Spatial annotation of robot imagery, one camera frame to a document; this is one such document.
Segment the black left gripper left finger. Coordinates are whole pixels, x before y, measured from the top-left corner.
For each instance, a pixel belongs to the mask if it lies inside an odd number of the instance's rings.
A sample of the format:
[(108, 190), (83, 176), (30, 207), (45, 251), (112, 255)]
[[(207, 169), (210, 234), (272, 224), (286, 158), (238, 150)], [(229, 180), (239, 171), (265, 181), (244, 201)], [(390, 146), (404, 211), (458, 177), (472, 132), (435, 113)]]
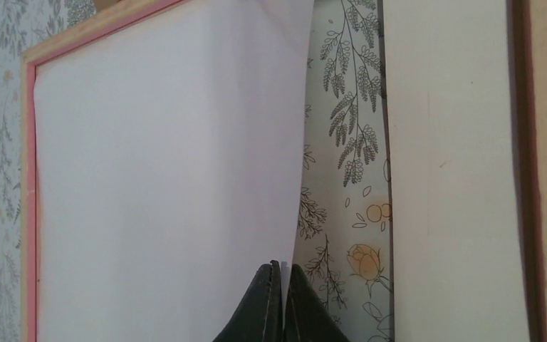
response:
[(281, 270), (277, 261), (259, 267), (226, 326), (214, 342), (282, 340)]

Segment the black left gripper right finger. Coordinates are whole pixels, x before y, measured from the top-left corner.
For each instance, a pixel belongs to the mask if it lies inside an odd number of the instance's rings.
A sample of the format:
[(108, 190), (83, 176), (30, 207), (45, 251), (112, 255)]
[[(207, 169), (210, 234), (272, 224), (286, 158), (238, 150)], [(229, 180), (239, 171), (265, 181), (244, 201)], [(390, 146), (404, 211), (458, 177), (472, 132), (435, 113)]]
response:
[(288, 342), (348, 342), (302, 268), (294, 264), (286, 301), (283, 340)]

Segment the white photo mat border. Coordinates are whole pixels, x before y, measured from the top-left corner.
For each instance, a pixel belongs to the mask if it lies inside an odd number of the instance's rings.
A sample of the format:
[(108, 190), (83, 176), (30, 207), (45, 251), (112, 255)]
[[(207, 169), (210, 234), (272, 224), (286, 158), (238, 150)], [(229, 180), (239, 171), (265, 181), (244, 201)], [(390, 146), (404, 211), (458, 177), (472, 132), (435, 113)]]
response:
[(386, 1), (397, 341), (527, 341), (505, 1)]

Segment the sunset landscape photo print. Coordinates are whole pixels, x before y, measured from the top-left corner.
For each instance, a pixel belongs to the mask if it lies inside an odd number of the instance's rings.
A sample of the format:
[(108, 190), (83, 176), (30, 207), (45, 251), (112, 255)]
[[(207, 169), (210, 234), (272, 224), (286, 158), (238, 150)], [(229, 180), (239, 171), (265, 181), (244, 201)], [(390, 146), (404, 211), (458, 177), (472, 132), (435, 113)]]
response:
[(288, 283), (312, 1), (180, 1), (38, 67), (39, 341), (213, 341)]

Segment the pink wooden picture frame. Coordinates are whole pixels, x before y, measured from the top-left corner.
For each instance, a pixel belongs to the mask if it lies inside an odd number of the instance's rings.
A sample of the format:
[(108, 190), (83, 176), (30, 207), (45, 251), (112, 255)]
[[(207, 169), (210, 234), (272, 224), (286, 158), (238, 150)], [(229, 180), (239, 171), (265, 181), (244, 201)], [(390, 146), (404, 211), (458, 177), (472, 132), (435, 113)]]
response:
[[(99, 11), (74, 27), (80, 29), (79, 44), (96, 41), (109, 29), (123, 29), (146, 19), (151, 11), (166, 9), (180, 1), (120, 1)], [(390, 161), (390, 136), (387, 110), (385, 61), (385, 22), (382, 2), (383, 90), (386, 103), (386, 144)], [(521, 265), (526, 300), (529, 339), (547, 341), (547, 1), (505, 1), (509, 37), (509, 73), (511, 78), (512, 135), (516, 179)], [(21, 260), (22, 260), (22, 339), (39, 341), (37, 334), (40, 249), (38, 171), (33, 90), (38, 67), (58, 53), (73, 50), (72, 38), (61, 32), (26, 50), (22, 56), (22, 183), (21, 183)], [(392, 217), (392, 180), (390, 170), (390, 206)], [(395, 297), (393, 272), (393, 225), (391, 222), (392, 313), (395, 336)], [(288, 283), (282, 282), (282, 340), (286, 301), (295, 261), (298, 235), (296, 228), (293, 259), (288, 268)], [(314, 289), (309, 277), (309, 284)]]

